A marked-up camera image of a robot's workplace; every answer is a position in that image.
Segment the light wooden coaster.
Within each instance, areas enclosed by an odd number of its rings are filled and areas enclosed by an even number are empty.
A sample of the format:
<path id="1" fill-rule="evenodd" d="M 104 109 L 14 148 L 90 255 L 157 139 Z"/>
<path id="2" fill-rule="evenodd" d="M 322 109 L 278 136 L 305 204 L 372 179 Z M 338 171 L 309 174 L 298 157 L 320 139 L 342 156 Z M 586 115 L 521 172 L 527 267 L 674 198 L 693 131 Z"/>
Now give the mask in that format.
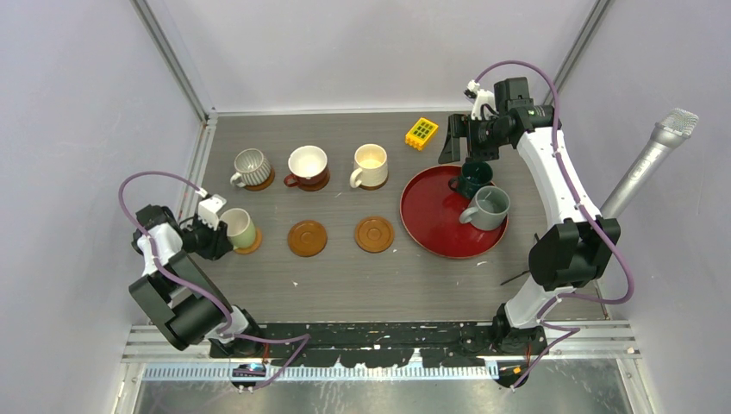
<path id="1" fill-rule="evenodd" d="M 234 252 L 237 254 L 251 254 L 255 252 L 261 245 L 263 236 L 259 228 L 256 229 L 255 239 L 253 243 L 246 248 L 235 248 Z"/>

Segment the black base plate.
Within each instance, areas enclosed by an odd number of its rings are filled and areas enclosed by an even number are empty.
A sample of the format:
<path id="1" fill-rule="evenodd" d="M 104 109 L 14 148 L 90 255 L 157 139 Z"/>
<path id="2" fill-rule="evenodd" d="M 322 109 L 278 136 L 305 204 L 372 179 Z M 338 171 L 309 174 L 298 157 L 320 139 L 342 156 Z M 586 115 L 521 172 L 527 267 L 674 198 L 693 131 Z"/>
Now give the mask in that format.
<path id="1" fill-rule="evenodd" d="M 526 361 L 547 347 L 543 328 L 510 329 L 490 323 L 269 323 L 254 333 L 270 341 L 236 340 L 210 344 L 212 358 L 265 357 L 281 367 L 294 355 L 294 367 L 403 367 L 419 357 L 422 365 L 475 367 L 480 356 Z"/>

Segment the black microphone tripod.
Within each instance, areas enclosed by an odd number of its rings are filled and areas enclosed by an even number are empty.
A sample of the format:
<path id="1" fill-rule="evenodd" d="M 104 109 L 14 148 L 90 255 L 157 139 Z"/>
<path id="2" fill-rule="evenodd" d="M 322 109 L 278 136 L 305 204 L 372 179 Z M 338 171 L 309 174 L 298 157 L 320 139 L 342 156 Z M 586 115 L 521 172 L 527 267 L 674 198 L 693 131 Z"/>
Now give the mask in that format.
<path id="1" fill-rule="evenodd" d="M 538 236 L 537 233 L 534 233 L 533 238 L 534 238 L 534 244 L 537 243 L 540 240 L 540 238 L 539 238 L 539 236 Z M 522 276 L 528 275 L 529 273 L 530 273 L 530 270 L 529 269 L 526 269 L 526 270 L 518 273 L 517 275 L 511 276 L 511 277 L 503 280 L 502 282 L 500 282 L 499 285 L 500 286 L 507 285 L 508 283 L 510 283 L 510 282 L 512 282 L 514 280 L 517 280 L 517 279 L 519 279 Z"/>

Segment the cream mug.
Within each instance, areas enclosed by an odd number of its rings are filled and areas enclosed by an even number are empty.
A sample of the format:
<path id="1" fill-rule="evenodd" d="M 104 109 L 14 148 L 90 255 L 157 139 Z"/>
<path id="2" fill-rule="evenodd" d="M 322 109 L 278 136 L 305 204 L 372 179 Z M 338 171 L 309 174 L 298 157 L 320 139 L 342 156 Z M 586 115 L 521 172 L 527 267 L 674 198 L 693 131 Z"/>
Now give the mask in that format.
<path id="1" fill-rule="evenodd" d="M 388 175 L 388 155 L 377 144 L 360 146 L 353 156 L 353 171 L 349 177 L 351 188 L 363 185 L 377 185 Z"/>

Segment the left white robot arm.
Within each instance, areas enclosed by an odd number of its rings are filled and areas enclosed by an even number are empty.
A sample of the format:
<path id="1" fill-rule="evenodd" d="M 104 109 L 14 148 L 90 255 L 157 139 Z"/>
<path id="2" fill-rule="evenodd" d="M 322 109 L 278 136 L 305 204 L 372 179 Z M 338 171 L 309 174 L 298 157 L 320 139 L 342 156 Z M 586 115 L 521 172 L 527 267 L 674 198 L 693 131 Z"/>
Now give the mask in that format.
<path id="1" fill-rule="evenodd" d="M 178 223 L 166 206 L 148 205 L 135 214 L 133 249 L 143 273 L 128 288 L 162 336 L 177 350 L 209 341 L 213 358 L 253 357 L 264 334 L 251 315 L 232 305 L 191 258 L 218 260 L 233 250 L 228 225 L 211 227 L 195 216 Z"/>

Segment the grey green mug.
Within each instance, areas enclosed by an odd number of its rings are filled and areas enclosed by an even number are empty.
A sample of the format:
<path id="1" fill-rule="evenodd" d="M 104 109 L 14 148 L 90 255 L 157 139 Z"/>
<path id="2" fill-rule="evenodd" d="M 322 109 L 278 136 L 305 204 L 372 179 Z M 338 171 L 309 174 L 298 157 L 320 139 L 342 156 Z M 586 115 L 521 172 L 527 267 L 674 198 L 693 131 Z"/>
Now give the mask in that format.
<path id="1" fill-rule="evenodd" d="M 459 215 L 459 222 L 471 224 L 482 231 L 492 231 L 501 226 L 509 208 L 508 193 L 494 185 L 487 185 L 476 192 L 467 208 Z"/>

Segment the pale green cup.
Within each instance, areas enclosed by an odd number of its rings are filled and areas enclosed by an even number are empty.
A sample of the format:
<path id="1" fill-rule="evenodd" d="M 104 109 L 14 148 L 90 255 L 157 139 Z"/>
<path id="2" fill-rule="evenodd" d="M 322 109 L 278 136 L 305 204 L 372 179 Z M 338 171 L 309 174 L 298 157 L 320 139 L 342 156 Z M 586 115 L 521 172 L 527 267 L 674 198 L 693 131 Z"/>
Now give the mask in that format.
<path id="1" fill-rule="evenodd" d="M 246 248 L 253 243 L 256 227 L 246 210 L 229 209 L 221 215 L 221 221 L 227 225 L 227 238 L 233 248 Z"/>

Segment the grey ribbed cup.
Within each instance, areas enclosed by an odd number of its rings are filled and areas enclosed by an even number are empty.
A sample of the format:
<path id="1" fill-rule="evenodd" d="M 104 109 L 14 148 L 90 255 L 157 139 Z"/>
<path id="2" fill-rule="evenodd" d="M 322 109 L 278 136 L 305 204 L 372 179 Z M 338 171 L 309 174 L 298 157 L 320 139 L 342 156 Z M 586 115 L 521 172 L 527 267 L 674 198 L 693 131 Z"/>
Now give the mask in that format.
<path id="1" fill-rule="evenodd" d="M 236 187 L 261 184 L 269 176 L 272 165 L 257 148 L 248 148 L 234 158 L 234 174 L 229 183 Z"/>

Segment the white bowl cup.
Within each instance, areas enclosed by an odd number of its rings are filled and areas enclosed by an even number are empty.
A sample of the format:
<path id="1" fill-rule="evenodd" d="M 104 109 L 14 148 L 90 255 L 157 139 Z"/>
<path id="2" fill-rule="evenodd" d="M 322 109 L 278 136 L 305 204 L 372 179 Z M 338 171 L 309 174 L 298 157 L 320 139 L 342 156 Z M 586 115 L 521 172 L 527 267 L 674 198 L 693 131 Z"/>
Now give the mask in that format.
<path id="1" fill-rule="evenodd" d="M 284 178 L 284 185 L 296 187 L 296 183 L 316 184 L 323 179 L 328 169 L 328 156 L 317 146 L 298 147 L 287 161 L 290 173 Z"/>

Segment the silver microphone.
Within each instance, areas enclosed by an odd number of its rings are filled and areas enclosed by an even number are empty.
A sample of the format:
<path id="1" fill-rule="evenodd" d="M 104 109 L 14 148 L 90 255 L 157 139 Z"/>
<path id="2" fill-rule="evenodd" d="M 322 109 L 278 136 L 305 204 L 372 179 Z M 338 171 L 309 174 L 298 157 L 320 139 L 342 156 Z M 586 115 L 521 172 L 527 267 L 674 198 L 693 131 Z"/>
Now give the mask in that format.
<path id="1" fill-rule="evenodd" d="M 603 218 L 621 215 L 669 155 L 690 139 L 698 120 L 696 114 L 676 108 L 655 123 L 647 144 L 601 206 Z"/>

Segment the yellow toy brick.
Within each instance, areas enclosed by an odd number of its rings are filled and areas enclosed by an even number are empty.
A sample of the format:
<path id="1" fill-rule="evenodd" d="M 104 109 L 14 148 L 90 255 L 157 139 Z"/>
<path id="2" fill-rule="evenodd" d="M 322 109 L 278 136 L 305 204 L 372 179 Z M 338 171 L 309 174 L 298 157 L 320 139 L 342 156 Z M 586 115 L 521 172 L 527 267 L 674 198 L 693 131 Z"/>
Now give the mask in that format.
<path id="1" fill-rule="evenodd" d="M 427 118 L 420 117 L 405 134 L 404 142 L 409 147 L 412 147 L 417 151 L 422 151 L 436 135 L 438 129 L 439 126 L 436 123 L 428 120 Z"/>

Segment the dark green cup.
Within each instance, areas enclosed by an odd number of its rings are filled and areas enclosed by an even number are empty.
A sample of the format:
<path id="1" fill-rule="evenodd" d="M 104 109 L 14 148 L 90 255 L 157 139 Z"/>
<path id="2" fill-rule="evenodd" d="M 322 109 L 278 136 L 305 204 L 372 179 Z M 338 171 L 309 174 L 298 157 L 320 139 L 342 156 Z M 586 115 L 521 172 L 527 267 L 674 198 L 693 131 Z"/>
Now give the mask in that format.
<path id="1" fill-rule="evenodd" d="M 485 161 L 469 161 L 462 165 L 457 176 L 448 181 L 448 188 L 466 199 L 472 199 L 493 179 L 493 169 Z"/>

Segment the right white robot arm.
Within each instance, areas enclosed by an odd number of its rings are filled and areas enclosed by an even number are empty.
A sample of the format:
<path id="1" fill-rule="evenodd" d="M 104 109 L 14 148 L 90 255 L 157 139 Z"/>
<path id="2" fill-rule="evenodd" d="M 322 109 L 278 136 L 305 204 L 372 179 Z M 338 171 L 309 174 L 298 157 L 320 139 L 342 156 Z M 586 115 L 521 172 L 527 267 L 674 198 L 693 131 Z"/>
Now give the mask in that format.
<path id="1" fill-rule="evenodd" d="M 621 228 L 602 216 L 581 186 L 556 103 L 535 104 L 524 77 L 497 82 L 492 92 L 472 80 L 465 95 L 473 101 L 472 112 L 449 116 L 439 163 L 460 159 L 461 139 L 469 161 L 497 160 L 500 148 L 511 146 L 526 163 L 547 217 L 546 233 L 528 254 L 529 279 L 493 319 L 493 345 L 513 354 L 527 335 L 538 332 L 554 304 L 603 275 Z"/>

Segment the dark ringed wooden coaster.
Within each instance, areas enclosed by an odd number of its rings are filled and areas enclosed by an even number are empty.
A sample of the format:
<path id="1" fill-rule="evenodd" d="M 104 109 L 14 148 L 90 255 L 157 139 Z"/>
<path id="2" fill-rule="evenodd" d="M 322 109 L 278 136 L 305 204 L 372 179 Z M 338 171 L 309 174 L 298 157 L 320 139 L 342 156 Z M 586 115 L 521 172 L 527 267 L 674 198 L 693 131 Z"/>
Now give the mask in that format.
<path id="1" fill-rule="evenodd" d="M 356 244 L 371 254 L 385 251 L 394 239 L 392 224 L 382 216 L 367 216 L 358 222 L 354 230 Z"/>

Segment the red round tray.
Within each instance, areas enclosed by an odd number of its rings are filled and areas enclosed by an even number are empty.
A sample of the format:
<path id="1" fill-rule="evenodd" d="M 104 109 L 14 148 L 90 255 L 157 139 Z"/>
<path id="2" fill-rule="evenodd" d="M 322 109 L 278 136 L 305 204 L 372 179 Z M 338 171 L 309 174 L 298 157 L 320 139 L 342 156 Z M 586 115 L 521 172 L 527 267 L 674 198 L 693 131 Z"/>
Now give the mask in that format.
<path id="1" fill-rule="evenodd" d="M 509 220 L 497 229 L 484 231 L 460 223 L 459 215 L 469 201 L 448 187 L 459 176 L 458 165 L 427 168 L 415 175 L 403 189 L 399 212 L 409 236 L 432 254 L 449 259 L 468 259 L 494 248 L 503 238 Z"/>

